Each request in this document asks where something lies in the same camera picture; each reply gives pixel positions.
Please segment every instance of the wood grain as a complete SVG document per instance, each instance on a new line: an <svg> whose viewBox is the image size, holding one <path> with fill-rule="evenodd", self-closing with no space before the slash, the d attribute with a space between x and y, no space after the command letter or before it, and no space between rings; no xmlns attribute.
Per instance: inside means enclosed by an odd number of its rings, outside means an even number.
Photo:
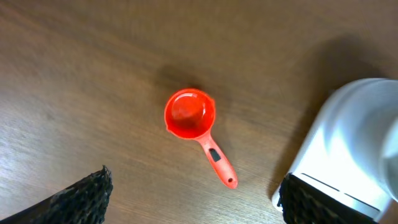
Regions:
<svg viewBox="0 0 398 224"><path fill-rule="evenodd" d="M3 0L0 219L106 164L106 223L283 223L269 196L326 97L398 78L397 23L397 1ZM189 86L216 100L236 190L165 131Z"/></svg>

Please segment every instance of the red handle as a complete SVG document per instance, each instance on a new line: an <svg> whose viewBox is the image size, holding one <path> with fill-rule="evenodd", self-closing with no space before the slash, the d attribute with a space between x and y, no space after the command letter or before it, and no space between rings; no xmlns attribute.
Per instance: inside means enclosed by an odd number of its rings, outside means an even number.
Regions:
<svg viewBox="0 0 398 224"><path fill-rule="evenodd" d="M203 136L197 139L201 144L207 159L209 159L211 166L216 171L218 177L227 187L235 189L238 186L238 178L234 168L229 163L223 151L214 142L211 135Z"/></svg>

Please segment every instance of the red measuring spoon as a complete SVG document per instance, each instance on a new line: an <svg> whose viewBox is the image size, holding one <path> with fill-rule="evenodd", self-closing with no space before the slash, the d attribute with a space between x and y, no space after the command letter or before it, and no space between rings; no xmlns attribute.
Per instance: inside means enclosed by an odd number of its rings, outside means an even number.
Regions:
<svg viewBox="0 0 398 224"><path fill-rule="evenodd" d="M193 88L174 93L164 110L167 130L181 139L199 142L220 180L235 189L238 186L235 170L211 137L215 119L215 101L205 92Z"/></svg>

